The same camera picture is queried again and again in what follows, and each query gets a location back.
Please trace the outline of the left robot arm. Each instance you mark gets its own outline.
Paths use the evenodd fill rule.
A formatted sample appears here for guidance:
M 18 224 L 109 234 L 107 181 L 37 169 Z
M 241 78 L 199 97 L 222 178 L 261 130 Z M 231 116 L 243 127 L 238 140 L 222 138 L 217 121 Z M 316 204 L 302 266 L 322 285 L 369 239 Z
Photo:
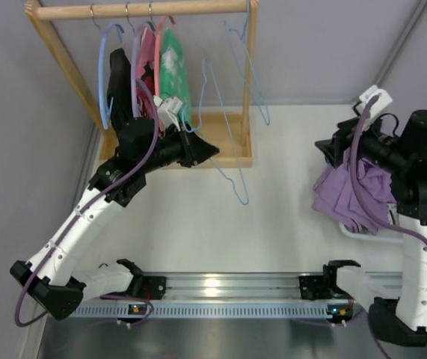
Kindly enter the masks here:
M 57 320 L 92 298 L 138 293 L 144 273 L 132 261 L 120 259 L 90 271 L 76 271 L 77 262 L 102 228 L 146 186 L 148 173 L 173 163 L 191 168 L 220 152 L 188 126 L 171 125 L 160 136 L 157 122 L 144 117 L 116 126 L 115 133 L 119 144 L 114 155 L 97 168 L 64 224 L 39 252 L 10 269 L 22 294 Z

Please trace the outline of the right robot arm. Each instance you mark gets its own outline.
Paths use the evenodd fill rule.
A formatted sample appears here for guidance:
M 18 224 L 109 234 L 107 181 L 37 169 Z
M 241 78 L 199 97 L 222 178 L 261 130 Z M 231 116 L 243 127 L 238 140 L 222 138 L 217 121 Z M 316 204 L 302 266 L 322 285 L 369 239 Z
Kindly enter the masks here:
M 374 336 L 398 346 L 427 345 L 427 110 L 400 135 L 358 117 L 316 142 L 327 166 L 313 186 L 312 207 L 353 234 L 388 230 L 403 247 L 402 288 L 391 294 L 354 260 L 323 268 L 325 286 L 350 295 L 367 312 Z

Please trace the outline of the purple trousers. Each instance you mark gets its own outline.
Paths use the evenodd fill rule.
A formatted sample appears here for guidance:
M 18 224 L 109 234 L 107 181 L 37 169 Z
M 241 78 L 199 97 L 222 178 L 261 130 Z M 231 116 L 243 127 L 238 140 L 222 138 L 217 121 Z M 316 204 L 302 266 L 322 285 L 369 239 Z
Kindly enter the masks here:
M 350 231 L 365 227 L 376 234 L 379 226 L 363 211 L 351 184 L 350 150 L 344 152 L 343 163 L 334 168 L 328 165 L 313 190 L 316 197 L 312 209 L 344 224 Z M 357 161 L 359 192 L 367 208 L 382 221 L 388 222 L 388 204 L 395 203 L 390 185 L 391 175 L 373 163 Z

